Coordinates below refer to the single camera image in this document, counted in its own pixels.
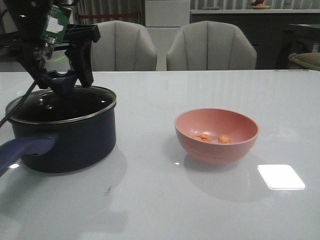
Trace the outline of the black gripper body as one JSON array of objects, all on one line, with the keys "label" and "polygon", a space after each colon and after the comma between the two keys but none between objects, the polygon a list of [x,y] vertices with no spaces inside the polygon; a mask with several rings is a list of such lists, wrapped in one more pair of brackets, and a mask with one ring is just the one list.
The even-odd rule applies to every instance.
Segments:
[{"label": "black gripper body", "polygon": [[23,47],[40,50],[48,44],[55,50],[67,50],[70,41],[97,43],[101,37],[96,25],[71,24],[69,20],[63,42],[51,44],[41,39],[47,14],[52,5],[71,9],[70,4],[62,3],[60,0],[5,0],[4,5],[17,31],[0,35],[1,48]]}]

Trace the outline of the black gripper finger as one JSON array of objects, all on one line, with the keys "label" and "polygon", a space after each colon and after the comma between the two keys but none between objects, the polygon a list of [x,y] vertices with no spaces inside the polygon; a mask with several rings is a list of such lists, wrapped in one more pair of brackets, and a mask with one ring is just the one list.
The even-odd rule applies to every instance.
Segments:
[{"label": "black gripper finger", "polygon": [[69,59],[82,87],[88,88],[94,82],[91,65],[92,41],[70,41],[65,55]]},{"label": "black gripper finger", "polygon": [[40,89],[49,88],[49,85],[43,80],[48,70],[45,63],[42,62],[38,50],[20,46],[17,48],[14,58],[29,73]]}]

